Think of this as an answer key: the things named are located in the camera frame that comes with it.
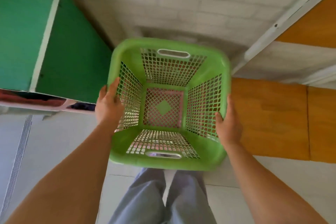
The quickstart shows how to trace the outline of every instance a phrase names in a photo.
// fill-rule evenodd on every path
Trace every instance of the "orange wooden board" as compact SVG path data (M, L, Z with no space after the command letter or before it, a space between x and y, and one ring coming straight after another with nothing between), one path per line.
M233 78L232 96L248 151L309 160L306 86Z
M336 48L336 0L322 0L276 41Z
M336 163L336 90L308 87L310 159Z

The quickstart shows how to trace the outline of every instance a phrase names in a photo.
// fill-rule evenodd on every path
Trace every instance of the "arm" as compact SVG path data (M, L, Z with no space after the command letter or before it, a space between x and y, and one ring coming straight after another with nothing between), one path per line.
M216 113L216 131L255 223L327 222L296 192L263 167L239 142L242 126L231 95L223 120Z
M104 86L96 105L98 126L69 156L44 176L25 197L6 224L95 223L111 137L124 107L115 97L117 78Z

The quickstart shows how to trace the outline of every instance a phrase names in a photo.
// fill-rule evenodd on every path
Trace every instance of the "basket handle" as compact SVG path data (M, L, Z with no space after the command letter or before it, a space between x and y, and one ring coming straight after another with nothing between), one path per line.
M156 158L175 158L179 159L182 156L178 153L169 153L169 152L157 152L157 151L148 151L146 155L149 157L156 157Z
M181 51L174 51L174 50L168 50L168 49L158 49L157 53L162 56L169 56L169 57L180 58L180 59L187 59L190 57L189 52L181 52Z

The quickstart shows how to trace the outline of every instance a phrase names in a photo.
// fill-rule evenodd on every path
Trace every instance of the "leg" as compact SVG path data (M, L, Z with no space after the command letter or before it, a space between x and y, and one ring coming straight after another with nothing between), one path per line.
M216 223L208 204L202 172L176 172L169 189L166 211L171 223Z
M159 224L166 180L162 169L143 168L115 210L110 224Z

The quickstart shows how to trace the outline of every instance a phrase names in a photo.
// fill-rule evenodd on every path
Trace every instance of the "green laundry basket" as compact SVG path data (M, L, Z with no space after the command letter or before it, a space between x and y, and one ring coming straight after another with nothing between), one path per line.
M125 106L110 159L140 167L211 170L226 152L215 112L226 113L230 66L220 51L155 38L128 39L114 50L108 84L121 78Z

